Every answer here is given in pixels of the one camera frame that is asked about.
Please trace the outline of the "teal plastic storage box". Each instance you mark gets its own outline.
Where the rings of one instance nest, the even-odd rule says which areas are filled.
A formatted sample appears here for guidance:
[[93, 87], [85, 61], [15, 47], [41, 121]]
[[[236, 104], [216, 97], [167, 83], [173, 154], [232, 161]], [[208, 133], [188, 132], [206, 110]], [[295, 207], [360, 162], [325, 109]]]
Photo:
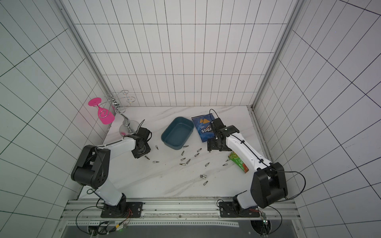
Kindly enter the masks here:
[[180, 150], [192, 134], [194, 124], [184, 117], [176, 117], [161, 135], [162, 142], [171, 149]]

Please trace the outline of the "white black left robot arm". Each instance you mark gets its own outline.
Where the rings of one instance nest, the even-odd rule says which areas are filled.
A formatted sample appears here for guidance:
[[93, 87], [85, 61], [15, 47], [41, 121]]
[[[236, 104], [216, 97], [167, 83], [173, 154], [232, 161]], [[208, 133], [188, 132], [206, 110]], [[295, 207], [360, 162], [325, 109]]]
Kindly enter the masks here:
[[127, 152], [131, 152], [136, 159], [145, 156], [150, 152], [148, 142], [151, 138], [150, 130], [140, 128], [116, 142], [83, 147], [71, 172], [71, 180], [92, 188], [104, 201], [106, 217], [122, 217], [129, 210], [126, 196], [108, 179], [110, 161]]

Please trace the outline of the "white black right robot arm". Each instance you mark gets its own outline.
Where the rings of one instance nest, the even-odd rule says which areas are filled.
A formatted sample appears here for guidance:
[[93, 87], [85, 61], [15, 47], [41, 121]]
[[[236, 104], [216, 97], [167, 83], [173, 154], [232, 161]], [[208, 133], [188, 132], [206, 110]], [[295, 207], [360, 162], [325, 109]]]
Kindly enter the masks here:
[[288, 196], [284, 167], [259, 154], [244, 139], [235, 126], [226, 126], [220, 118], [211, 121], [213, 138], [207, 140], [207, 150], [232, 151], [253, 172], [250, 188], [234, 196], [238, 209], [266, 208]]

